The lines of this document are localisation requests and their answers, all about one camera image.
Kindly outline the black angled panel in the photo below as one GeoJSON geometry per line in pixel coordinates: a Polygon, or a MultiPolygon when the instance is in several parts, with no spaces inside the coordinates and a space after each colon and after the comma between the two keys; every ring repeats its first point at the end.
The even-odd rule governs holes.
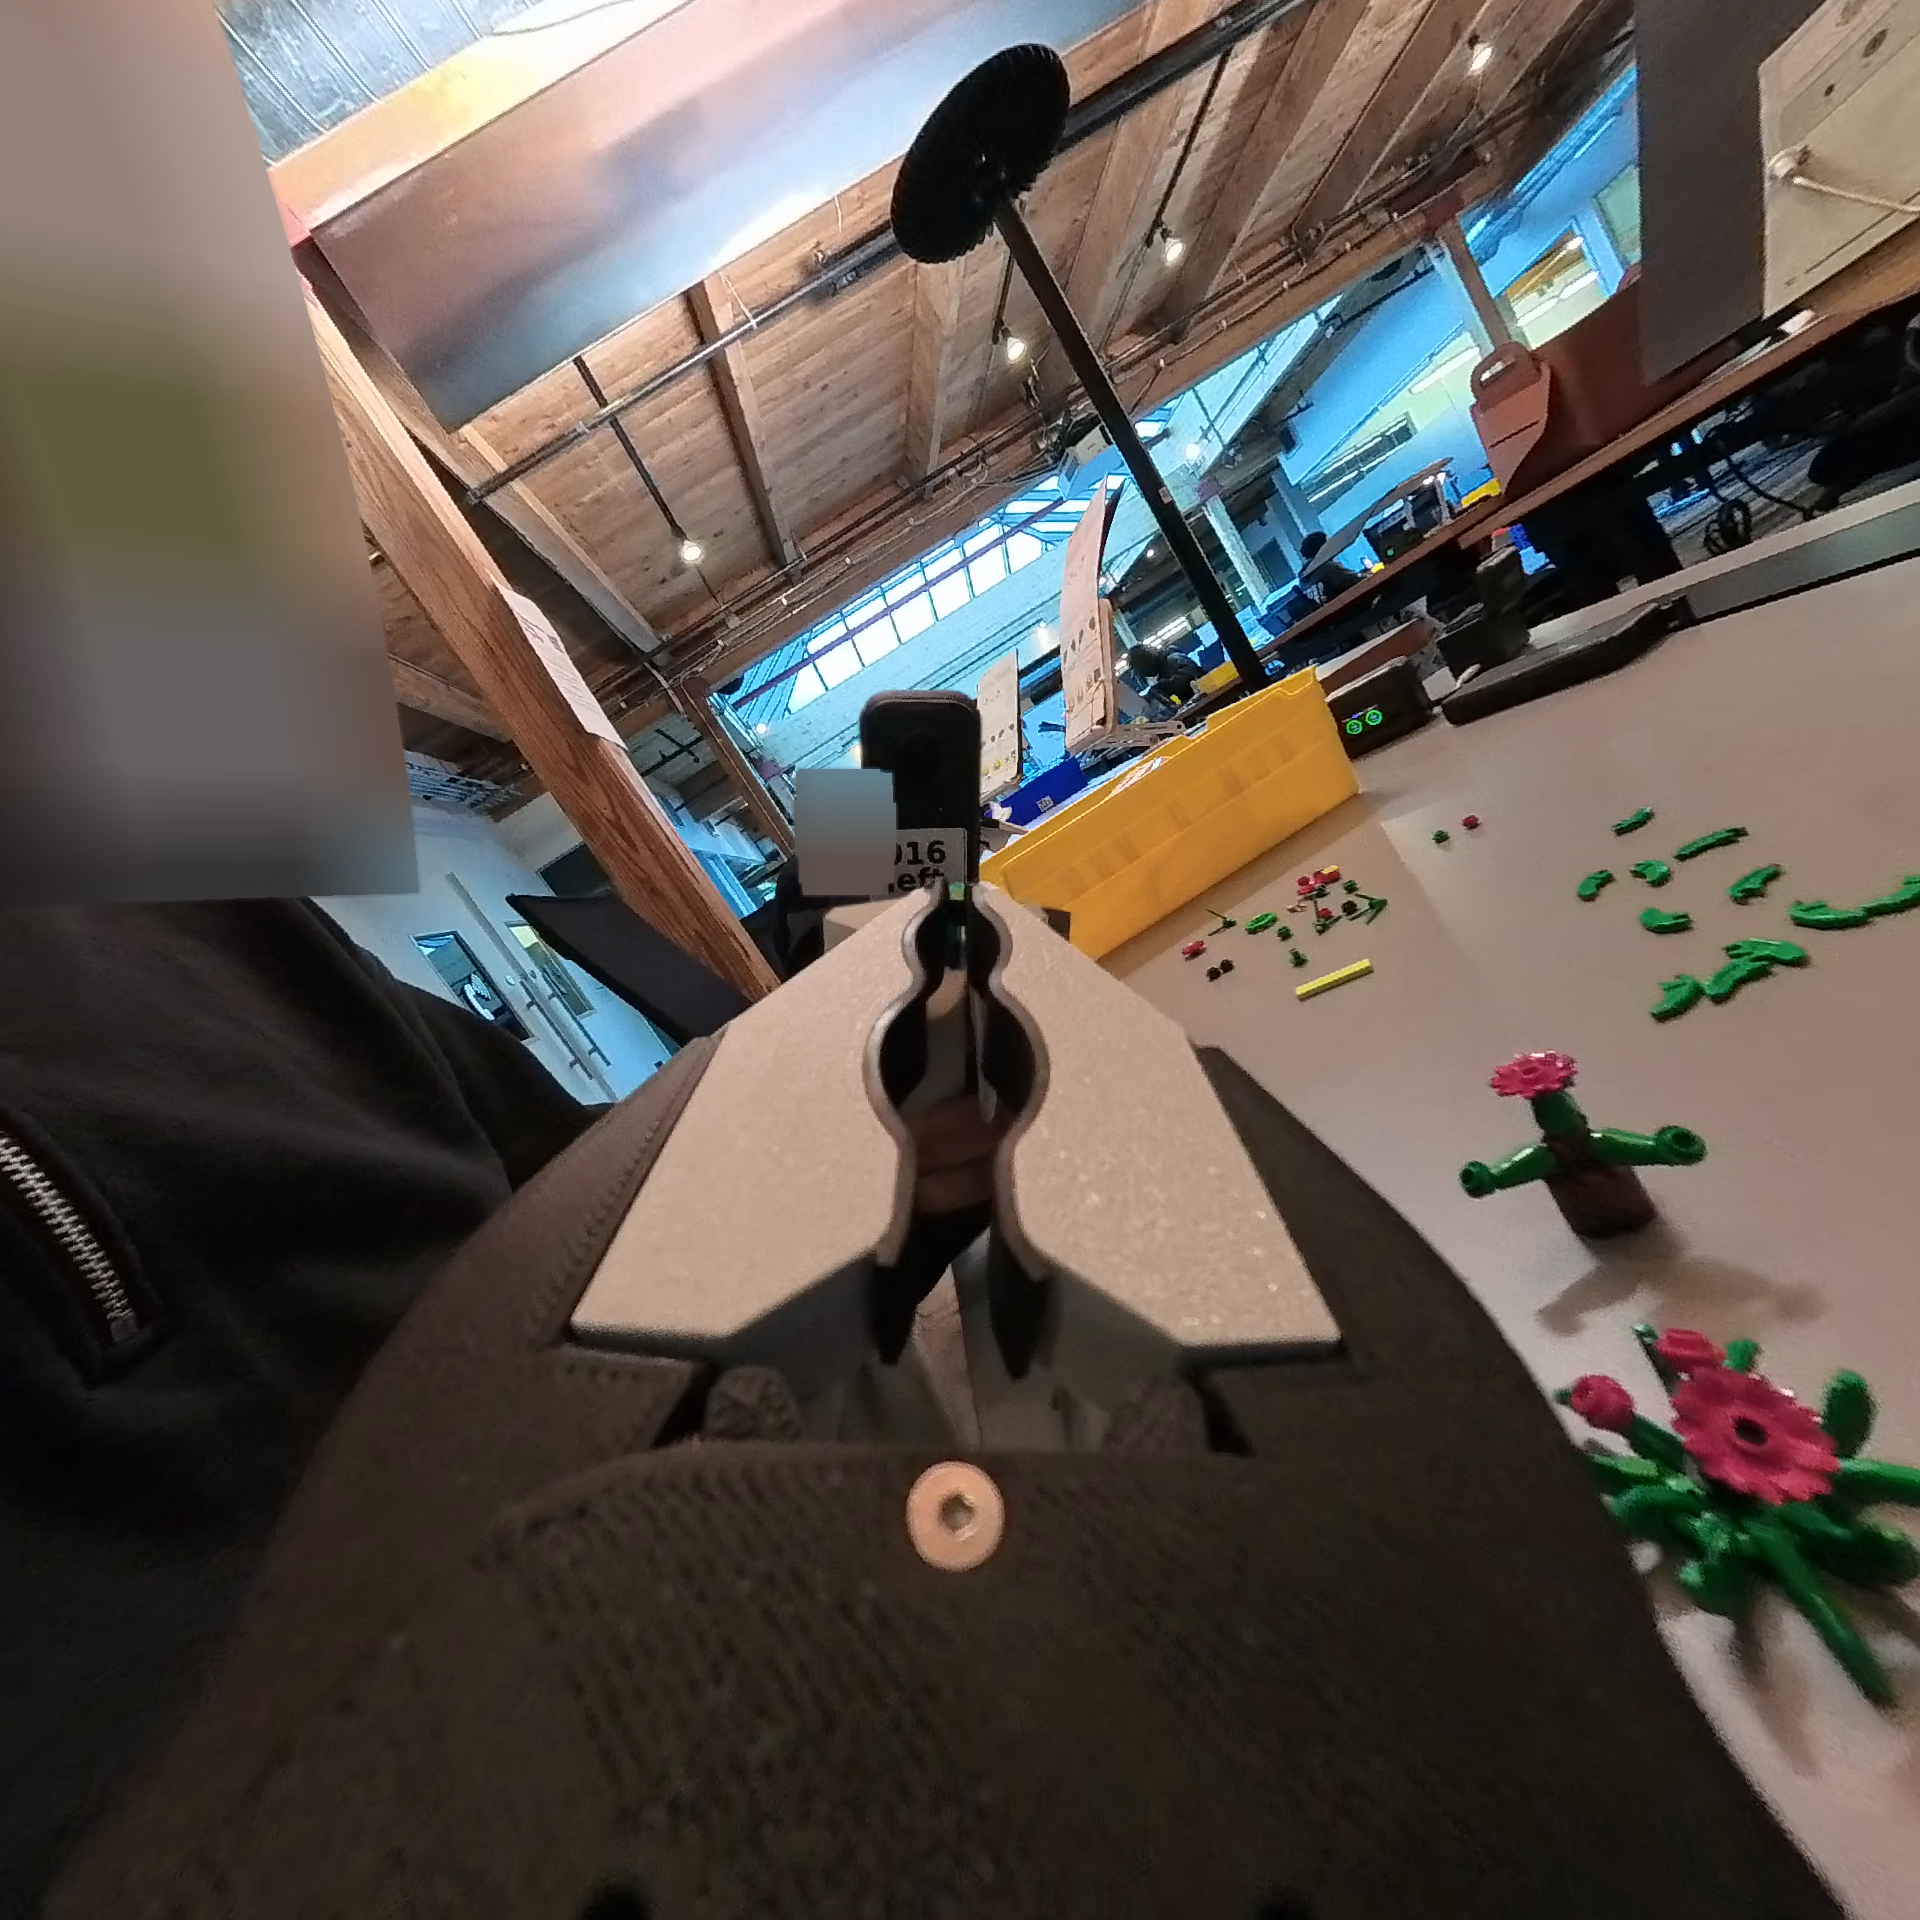
{"type": "Polygon", "coordinates": [[[731,981],[615,896],[510,895],[506,906],[672,1047],[713,1039],[752,1006],[731,981]]]}

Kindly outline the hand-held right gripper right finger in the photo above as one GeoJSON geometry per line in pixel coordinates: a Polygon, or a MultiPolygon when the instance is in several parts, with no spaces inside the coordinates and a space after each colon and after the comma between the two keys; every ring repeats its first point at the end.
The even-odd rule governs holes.
{"type": "Polygon", "coordinates": [[[972,890],[967,1014],[996,1128],[964,1258],[989,1447],[1094,1450],[1168,1385],[1341,1354],[1328,1298],[1185,1030],[1003,890],[972,890]]]}

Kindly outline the wooden support column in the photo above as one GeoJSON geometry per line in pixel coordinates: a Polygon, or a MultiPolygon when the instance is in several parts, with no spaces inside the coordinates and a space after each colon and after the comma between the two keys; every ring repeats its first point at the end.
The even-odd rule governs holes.
{"type": "Polygon", "coordinates": [[[369,373],[301,287],[362,527],[580,833],[614,892],[758,1001],[775,975],[634,769],[545,616],[510,588],[369,373]]]}

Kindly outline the group of loose green leaves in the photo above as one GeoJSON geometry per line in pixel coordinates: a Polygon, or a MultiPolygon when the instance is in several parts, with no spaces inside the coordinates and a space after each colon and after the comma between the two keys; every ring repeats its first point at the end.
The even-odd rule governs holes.
{"type": "Polygon", "coordinates": [[[1612,914],[1650,968],[1645,1019],[1668,1026],[1757,987],[1812,973],[1823,947],[1913,920],[1916,860],[1816,877],[1742,820],[1681,828],[1641,803],[1604,824],[1562,892],[1584,925],[1612,914]]]}

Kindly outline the white cardboard box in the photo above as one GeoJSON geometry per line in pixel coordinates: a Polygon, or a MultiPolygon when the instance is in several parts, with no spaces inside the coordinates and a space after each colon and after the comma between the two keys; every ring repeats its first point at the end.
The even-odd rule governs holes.
{"type": "Polygon", "coordinates": [[[1918,6],[1827,3],[1757,71],[1761,309],[1816,293],[1918,217],[1918,6]]]}

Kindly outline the black pole with round disc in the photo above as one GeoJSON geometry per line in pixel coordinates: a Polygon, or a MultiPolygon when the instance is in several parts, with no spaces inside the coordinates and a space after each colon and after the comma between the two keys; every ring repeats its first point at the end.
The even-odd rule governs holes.
{"type": "Polygon", "coordinates": [[[940,101],[899,162],[889,202],[891,237],[912,263],[943,267],[978,249],[989,231],[999,234],[1165,548],[1211,623],[1239,686],[1253,695],[1267,685],[1257,649],[1142,444],[1019,206],[1052,160],[1069,102],[1065,64],[1040,43],[996,53],[972,68],[940,101]]]}

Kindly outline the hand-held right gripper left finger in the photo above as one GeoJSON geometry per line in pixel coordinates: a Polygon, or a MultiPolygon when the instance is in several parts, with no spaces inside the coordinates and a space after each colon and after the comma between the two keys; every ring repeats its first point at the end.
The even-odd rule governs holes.
{"type": "Polygon", "coordinates": [[[946,1432],[928,1387],[881,1387],[962,1251],[919,1213],[899,1098],[928,1076],[948,973],[943,885],[883,905],[731,1020],[571,1309],[592,1350],[762,1370],[803,1432],[946,1432]]]}

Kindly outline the yellow plastic bin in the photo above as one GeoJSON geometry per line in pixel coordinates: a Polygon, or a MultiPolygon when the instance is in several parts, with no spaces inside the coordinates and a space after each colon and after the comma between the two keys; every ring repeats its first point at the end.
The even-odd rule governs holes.
{"type": "Polygon", "coordinates": [[[1030,909],[1068,914],[1103,958],[1358,793],[1328,695],[1305,669],[1169,737],[979,863],[1030,909]]]}

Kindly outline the pink flower on brown stem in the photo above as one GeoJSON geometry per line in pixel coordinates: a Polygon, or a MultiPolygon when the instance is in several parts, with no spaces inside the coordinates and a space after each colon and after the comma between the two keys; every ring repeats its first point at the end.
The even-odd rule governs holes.
{"type": "Polygon", "coordinates": [[[1573,1236],[1606,1241],[1650,1227],[1657,1214],[1643,1168],[1692,1168],[1709,1144],[1681,1125],[1653,1132],[1598,1127],[1573,1096],[1577,1067],[1555,1051],[1521,1053],[1489,1075],[1489,1090],[1521,1101],[1534,1138],[1496,1163],[1457,1170],[1466,1199],[1483,1201],[1519,1189],[1545,1189],[1573,1236]]]}

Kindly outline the pile of small flower bricks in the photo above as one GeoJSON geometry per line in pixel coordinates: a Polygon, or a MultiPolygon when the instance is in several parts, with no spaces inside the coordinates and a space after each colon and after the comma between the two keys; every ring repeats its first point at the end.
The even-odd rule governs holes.
{"type": "Polygon", "coordinates": [[[1187,966],[1205,964],[1205,981],[1218,982],[1236,971],[1225,940],[1239,934],[1250,942],[1277,942],[1292,968],[1305,968],[1312,954],[1301,942],[1323,938],[1334,929],[1375,925],[1387,906],[1387,896],[1363,889],[1355,877],[1328,864],[1295,877],[1294,895],[1277,909],[1260,911],[1244,920],[1208,909],[1211,926],[1187,938],[1176,953],[1187,966]]]}

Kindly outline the black flat pad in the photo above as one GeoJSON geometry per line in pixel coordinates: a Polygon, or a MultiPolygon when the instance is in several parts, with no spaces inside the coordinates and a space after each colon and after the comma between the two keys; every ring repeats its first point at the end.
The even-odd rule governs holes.
{"type": "Polygon", "coordinates": [[[1513,658],[1477,671],[1444,695],[1438,713],[1447,725],[1461,728],[1536,705],[1643,660],[1668,637],[1692,625],[1692,604],[1683,597],[1668,597],[1634,614],[1606,618],[1575,637],[1528,643],[1513,658]]]}

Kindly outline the black device with green lights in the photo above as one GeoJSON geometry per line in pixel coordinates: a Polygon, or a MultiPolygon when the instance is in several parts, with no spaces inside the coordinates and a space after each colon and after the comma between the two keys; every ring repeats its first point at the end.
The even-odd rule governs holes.
{"type": "Polygon", "coordinates": [[[1423,731],[1435,719],[1435,698],[1415,660],[1393,660],[1326,696],[1341,752],[1350,760],[1423,731]]]}

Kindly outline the green bush with pink flowers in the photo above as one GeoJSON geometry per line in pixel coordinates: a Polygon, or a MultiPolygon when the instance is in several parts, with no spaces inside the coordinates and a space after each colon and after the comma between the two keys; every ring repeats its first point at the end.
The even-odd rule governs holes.
{"type": "Polygon", "coordinates": [[[1841,1601],[1918,1577],[1916,1535],[1881,1511],[1918,1511],[1918,1468],[1867,1449],[1877,1400],[1856,1370],[1835,1370],[1814,1403],[1761,1370],[1755,1341],[1715,1342],[1681,1326],[1634,1328],[1665,1413],[1588,1372],[1552,1400],[1608,1449],[1586,1452],[1618,1533],[1701,1615],[1742,1622],[1766,1594],[1812,1630],[1873,1709],[1897,1704],[1884,1660],[1841,1601]]]}

